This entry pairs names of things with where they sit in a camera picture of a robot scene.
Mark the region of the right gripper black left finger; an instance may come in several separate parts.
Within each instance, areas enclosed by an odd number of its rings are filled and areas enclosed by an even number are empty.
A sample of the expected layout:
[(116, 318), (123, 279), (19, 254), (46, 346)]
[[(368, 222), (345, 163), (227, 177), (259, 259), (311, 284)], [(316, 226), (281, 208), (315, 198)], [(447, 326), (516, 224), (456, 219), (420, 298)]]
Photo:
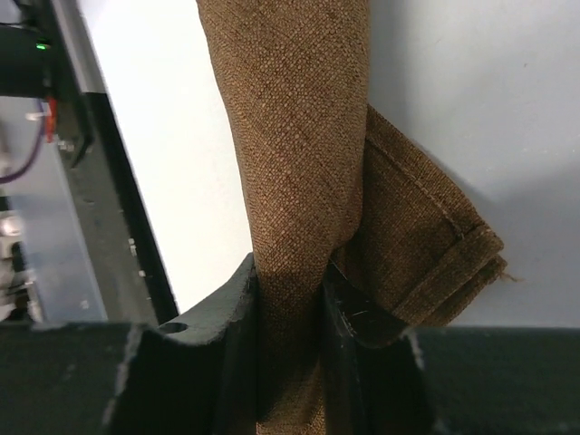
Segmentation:
[(247, 256), (159, 327), (1, 326), (4, 434), (253, 434), (256, 292)]

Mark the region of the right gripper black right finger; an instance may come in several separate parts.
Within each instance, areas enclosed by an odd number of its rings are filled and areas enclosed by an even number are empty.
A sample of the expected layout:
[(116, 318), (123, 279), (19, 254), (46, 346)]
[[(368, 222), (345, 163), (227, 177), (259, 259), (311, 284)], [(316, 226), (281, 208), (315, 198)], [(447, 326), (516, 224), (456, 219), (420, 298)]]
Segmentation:
[(330, 434), (576, 434), (579, 332), (412, 328), (328, 266), (321, 287)]

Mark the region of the brown cloth napkin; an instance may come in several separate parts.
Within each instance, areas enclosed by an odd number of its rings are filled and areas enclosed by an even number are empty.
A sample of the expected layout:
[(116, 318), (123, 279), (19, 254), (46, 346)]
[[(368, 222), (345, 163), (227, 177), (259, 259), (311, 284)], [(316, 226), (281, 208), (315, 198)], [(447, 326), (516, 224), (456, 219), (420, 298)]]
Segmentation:
[(256, 428), (326, 431), (319, 289), (337, 264), (410, 325), (457, 317), (506, 262), (461, 189), (368, 102), (365, 1), (201, 1), (259, 296)]

